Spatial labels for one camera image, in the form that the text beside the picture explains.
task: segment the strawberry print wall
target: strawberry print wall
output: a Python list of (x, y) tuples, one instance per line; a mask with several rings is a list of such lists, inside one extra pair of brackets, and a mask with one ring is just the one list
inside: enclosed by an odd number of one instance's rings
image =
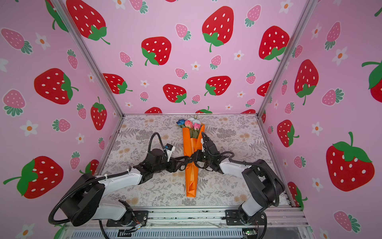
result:
[(95, 172), (118, 118), (50, 1), (6, 1), (0, 32), (2, 238), (53, 239), (51, 209)]
[(126, 114), (254, 113), (305, 0), (67, 0)]
[(380, 238), (381, 7), (320, 1), (263, 115), (315, 238)]

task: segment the pink wallpaper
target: pink wallpaper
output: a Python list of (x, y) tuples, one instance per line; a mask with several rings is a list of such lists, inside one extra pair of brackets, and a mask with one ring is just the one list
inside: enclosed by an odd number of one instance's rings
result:
[(126, 114), (255, 112), (305, 0), (66, 6)]
[(0, 22), (2, 238), (53, 239), (51, 209), (95, 171), (118, 118), (49, 2), (6, 1)]
[(316, 238), (380, 238), (380, 1), (322, 0), (265, 126)]

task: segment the red strawberry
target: red strawberry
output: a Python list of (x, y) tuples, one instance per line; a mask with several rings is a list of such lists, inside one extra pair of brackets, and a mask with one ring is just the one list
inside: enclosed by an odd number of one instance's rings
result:
[(141, 100), (143, 102), (145, 102), (145, 101), (147, 101), (149, 99), (149, 94), (147, 92), (145, 92), (145, 91), (143, 91), (139, 96), (141, 97)]
[(264, 60), (280, 61), (277, 56), (284, 53), (285, 48), (289, 42), (289, 35), (278, 26), (271, 26), (268, 28), (261, 39), (259, 56)]
[(45, 0), (45, 4), (47, 6), (47, 9), (48, 9), (48, 12), (49, 14), (54, 18), (53, 20), (53, 24), (52, 24), (52, 28), (53, 30), (55, 30), (54, 28), (54, 24), (55, 22), (57, 21), (57, 25), (63, 29), (64, 31), (66, 32), (69, 32), (67, 27), (65, 26), (64, 22), (62, 21), (61, 17), (58, 15), (57, 11), (54, 10), (54, 6), (52, 4), (52, 2), (50, 0)]
[(298, 97), (304, 97), (303, 105), (305, 105), (306, 96), (313, 93), (316, 88), (318, 78), (318, 71), (314, 64), (310, 60), (303, 61), (298, 69), (295, 81), (295, 92)]
[(247, 79), (246, 79), (246, 81), (248, 82), (248, 84), (252, 85), (253, 83), (255, 83), (255, 80), (256, 80), (255, 73), (253, 73), (253, 72), (249, 72), (249, 73), (247, 74)]
[(270, 125), (270, 126), (268, 127), (268, 134), (272, 134), (272, 133), (273, 133), (273, 126)]
[(99, 144), (100, 149), (102, 149), (102, 150), (105, 149), (105, 141), (102, 137), (98, 139), (98, 144)]
[(247, 13), (247, 18), (245, 19), (245, 25), (250, 28), (252, 25), (255, 25), (255, 21), (257, 21), (260, 17), (261, 13), (261, 5), (256, 5), (251, 8)]
[(175, 73), (176, 73), (177, 77), (182, 78), (183, 80), (188, 78), (186, 71), (183, 69), (176, 68)]
[(254, 103), (255, 103), (255, 99), (252, 98), (247, 101), (247, 103), (245, 104), (245, 107), (251, 107)]
[(133, 66), (133, 62), (131, 61), (131, 58), (129, 57), (128, 54), (126, 54), (124, 52), (120, 52), (120, 59), (121, 59), (121, 62), (123, 62), (125, 64), (125, 66), (127, 66), (127, 67)]
[(354, 190), (374, 177), (374, 166), (365, 151), (351, 144), (338, 142), (326, 151), (326, 163), (333, 185), (345, 192)]
[(199, 103), (199, 101), (200, 101), (200, 95), (198, 95), (198, 94), (196, 94), (196, 95), (194, 95), (193, 97), (192, 97), (192, 103), (193, 104), (197, 104), (197, 103)]
[(228, 76), (211, 77), (206, 82), (207, 92), (204, 94), (204, 96), (206, 96), (207, 93), (210, 93), (213, 96), (219, 96), (227, 90), (230, 84), (231, 78), (229, 78)]
[(293, 160), (293, 162), (295, 163), (296, 167), (298, 167), (299, 169), (305, 167), (305, 165), (306, 165), (305, 158), (302, 156), (301, 157), (296, 156), (295, 159)]
[(106, 73), (103, 73), (103, 75), (105, 77), (107, 84), (110, 87), (110, 90), (112, 90), (114, 94), (123, 94), (126, 91), (132, 91), (130, 89), (127, 89), (127, 83), (119, 75), (106, 74)]
[(78, 116), (81, 117), (81, 119), (86, 119), (86, 109), (84, 108), (84, 105), (81, 103), (78, 103), (77, 110), (78, 110)]
[(16, 50), (21, 50), (22, 53), (28, 55), (33, 52), (30, 43), (24, 41), (24, 38), (20, 33), (8, 28), (2, 28), (1, 34), (8, 44)]
[(230, 7), (223, 6), (216, 10), (203, 23), (202, 33), (204, 40), (216, 47), (227, 43), (233, 32), (233, 10)]
[(261, 119), (262, 119), (262, 121), (263, 121), (263, 123), (265, 123), (265, 119), (267, 118), (267, 114), (266, 114), (266, 112), (265, 112), (265, 110), (264, 110), (264, 113), (262, 114), (262, 116), (261, 116)]
[(142, 42), (142, 54), (147, 61), (153, 65), (164, 65), (168, 61), (171, 53), (171, 42), (164, 36), (151, 37), (144, 39)]
[(53, 129), (56, 131), (65, 132), (70, 129), (70, 123), (66, 119), (56, 119), (53, 121)]
[(94, 174), (96, 173), (98, 164), (99, 164), (99, 161), (96, 159), (93, 159), (92, 161), (90, 161), (90, 163), (86, 165), (85, 172), (82, 172), (81, 170), (79, 172), (82, 174), (92, 174), (94, 176)]
[(220, 55), (216, 55), (211, 59), (210, 68), (216, 69), (222, 63), (222, 57)]
[(56, 187), (63, 176), (64, 171), (55, 161), (45, 156), (39, 156), (23, 167), (21, 177), (5, 180), (3, 184), (20, 179), (17, 183), (17, 190), (22, 196), (32, 199), (42, 196)]
[(249, 109), (249, 110), (246, 110), (246, 111), (242, 112), (241, 114), (256, 114), (256, 110)]
[(12, 89), (8, 91), (3, 97), (3, 102), (5, 104), (4, 110), (6, 114), (12, 117), (20, 116), (24, 111), (22, 108), (25, 107), (25, 100), (22, 94), (16, 90)]
[(295, 104), (293, 102), (290, 102), (286, 105), (285, 109), (284, 109), (284, 112), (286, 114), (290, 114), (292, 113), (292, 111), (295, 109)]
[(270, 82), (271, 82), (271, 81), (265, 82), (264, 84), (262, 84), (261, 86), (259, 86), (259, 87), (257, 88), (257, 94), (265, 97), (265, 94), (266, 94), (267, 91), (268, 91)]
[(298, 45), (292, 52), (292, 57), (297, 58), (303, 52), (303, 46)]
[(176, 33), (178, 34), (178, 37), (183, 38), (183, 40), (188, 41), (191, 39), (191, 32), (188, 30), (188, 28), (185, 25), (177, 24), (175, 26)]
[(96, 130), (101, 130), (106, 122), (107, 111), (105, 106), (101, 104), (99, 97), (98, 102), (94, 103), (90, 109), (90, 116), (92, 117)]
[(278, 124), (277, 135), (285, 147), (292, 145), (293, 138), (300, 137), (299, 135), (295, 136), (295, 128), (293, 127), (293, 124), (290, 122), (290, 120), (284, 120)]
[(371, 96), (379, 102), (382, 102), (382, 62), (364, 62), (366, 65), (378, 65), (369, 75), (369, 89)]
[(73, 67), (73, 69), (77, 69), (78, 61), (76, 58), (76, 54), (74, 54), (74, 51), (72, 51), (72, 49), (68, 50), (68, 62)]
[(210, 111), (210, 107), (208, 106), (207, 109), (201, 109), (195, 112), (196, 114), (212, 114), (212, 111)]
[(70, 167), (72, 168), (72, 170), (75, 170), (78, 167), (79, 161), (79, 152), (76, 151), (72, 154), (72, 158), (70, 160)]
[(287, 88), (288, 88), (287, 84), (288, 84), (288, 81), (287, 81), (287, 80), (284, 80), (284, 81), (283, 81), (283, 86), (281, 86), (281, 94), (282, 94), (282, 95), (285, 95), (285, 93), (286, 93), (286, 91), (287, 91)]
[(142, 0), (130, 0), (130, 4), (134, 10), (139, 11), (141, 14), (146, 14), (149, 7), (146, 5), (145, 1)]
[(73, 96), (70, 79), (62, 70), (52, 68), (34, 79), (34, 89), (42, 97), (57, 104), (67, 104)]
[(337, 88), (335, 91), (334, 89), (330, 89), (326, 94), (322, 97), (322, 103), (327, 106), (332, 106), (334, 103), (339, 103), (343, 99), (343, 95), (345, 93), (342, 91), (342, 89)]
[(335, 45), (335, 41), (339, 38), (341, 33), (341, 23), (338, 21), (334, 23), (328, 35), (326, 36), (325, 49), (329, 50)]
[(161, 114), (162, 110), (158, 107), (152, 107), (148, 110), (146, 110), (145, 114)]
[(290, 193), (292, 194), (293, 201), (295, 202), (296, 207), (301, 207), (301, 209), (304, 210), (303, 201), (308, 200), (308, 198), (307, 197), (305, 197), (305, 199), (302, 198), (301, 192), (294, 182), (289, 182), (288, 188)]
[(66, 7), (81, 35), (94, 41), (102, 39), (110, 45), (102, 38), (106, 36), (106, 23), (99, 12), (81, 0), (67, 0)]
[(351, 232), (353, 230), (355, 233), (359, 233), (361, 231), (361, 225), (357, 222), (352, 215), (347, 215), (343, 211), (337, 211), (333, 214), (334, 220), (341, 225), (345, 230)]
[(163, 92), (165, 93), (166, 98), (172, 103), (185, 102), (187, 97), (186, 89), (180, 86), (166, 84), (163, 86)]

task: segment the white daisy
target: white daisy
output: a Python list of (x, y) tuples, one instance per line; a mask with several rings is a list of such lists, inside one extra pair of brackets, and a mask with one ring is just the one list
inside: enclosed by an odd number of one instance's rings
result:
[(238, 98), (240, 97), (240, 98), (243, 98), (243, 96), (245, 95), (245, 93), (243, 93), (243, 91), (240, 91), (239, 93), (238, 93)]
[(324, 231), (324, 230), (322, 230), (321, 228), (320, 228), (320, 237), (322, 238), (322, 239), (330, 239), (329, 238), (329, 236), (328, 236), (328, 231)]
[(145, 80), (145, 81), (142, 81), (141, 80), (141, 86), (144, 86), (145, 88), (147, 88), (147, 86), (149, 86), (150, 84), (149, 83), (147, 83), (147, 80)]
[(22, 125), (20, 126), (20, 129), (22, 130), (25, 130), (25, 137), (30, 135), (30, 134), (33, 134), (33, 135), (36, 135), (37, 134), (37, 127), (39, 125), (38, 124), (32, 124), (32, 122), (30, 120), (27, 120), (26, 121), (26, 125)]
[(244, 56), (244, 53), (239, 50), (238, 52), (233, 54), (235, 56), (234, 60), (241, 60), (241, 58)]
[(123, 10), (125, 10), (126, 0), (113, 0), (113, 2), (115, 2), (115, 8), (116, 9), (122, 8)]
[(317, 23), (316, 27), (312, 30), (312, 39), (318, 37), (318, 32), (321, 31), (321, 26)]
[(191, 64), (191, 66), (192, 66), (192, 70), (199, 70), (200, 64), (195, 62), (195, 63)]
[(40, 34), (36, 33), (37, 39), (36, 43), (40, 44), (41, 47), (46, 50), (47, 47), (50, 47), (50, 44), (47, 42), (47, 37), (46, 36), (40, 36)]
[(33, 227), (34, 223), (30, 226), (23, 225), (23, 230), (19, 234), (17, 234), (16, 238), (26, 239), (27, 237), (33, 235)]
[(319, 192), (320, 189), (323, 189), (323, 188), (324, 188), (324, 187), (322, 186), (322, 184), (320, 184), (320, 179), (319, 179), (319, 178), (315, 179), (315, 178), (312, 177), (312, 180), (313, 180), (312, 187), (315, 187), (315, 188), (317, 189), (317, 192)]
[(287, 159), (283, 160), (283, 165), (284, 165), (285, 168), (287, 168), (287, 166), (288, 166)]
[(3, 72), (6, 72), (6, 64), (8, 64), (8, 61), (0, 58), (0, 70), (2, 70)]
[(281, 2), (280, 5), (281, 5), (281, 8), (279, 13), (282, 13), (282, 12), (288, 13), (289, 8), (293, 6), (293, 3), (291, 3), (290, 0), (286, 0), (285, 2)]
[(334, 0), (333, 4), (336, 4), (337, 3), (337, 6), (339, 6), (341, 4), (341, 1), (342, 0)]
[(341, 61), (348, 58), (348, 55), (345, 54), (346, 53), (346, 50), (348, 49), (348, 47), (345, 47), (344, 49), (340, 50), (340, 49), (337, 49), (335, 54), (336, 56), (332, 59), (333, 62), (336, 62), (337, 63), (337, 66), (340, 65)]
[(320, 135), (320, 131), (322, 131), (323, 130), (323, 128), (322, 127), (320, 127), (320, 122), (317, 122), (317, 124), (312, 124), (312, 133), (316, 133), (317, 134), (317, 136), (319, 136)]
[(87, 76), (89, 77), (89, 81), (94, 83), (94, 75), (90, 73)]
[(82, 135), (81, 133), (79, 133), (78, 136), (76, 137), (76, 140), (78, 140), (78, 144), (84, 143), (84, 138), (85, 138), (85, 135)]

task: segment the floral tablecloth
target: floral tablecloth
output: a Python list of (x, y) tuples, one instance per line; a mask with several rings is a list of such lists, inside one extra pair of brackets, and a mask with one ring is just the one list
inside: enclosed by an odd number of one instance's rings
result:
[[(161, 135), (163, 144), (170, 143), (176, 147), (173, 157), (183, 156), (182, 130), (176, 122), (193, 116), (125, 116), (102, 174), (123, 172), (128, 166), (142, 162), (154, 132)], [(254, 115), (198, 115), (198, 119), (206, 125), (206, 134), (220, 152), (233, 151), (234, 159), (247, 162), (263, 159), (274, 169)], [(160, 148), (157, 137), (154, 138), (151, 148)], [(109, 194), (105, 199), (122, 199), (131, 206), (222, 206), (240, 205), (250, 195), (243, 179), (202, 169), (199, 169), (196, 197), (186, 197), (185, 188), (184, 171), (163, 171), (154, 174), (144, 184), (125, 187)], [(288, 204), (284, 193), (280, 196), (280, 204)]]

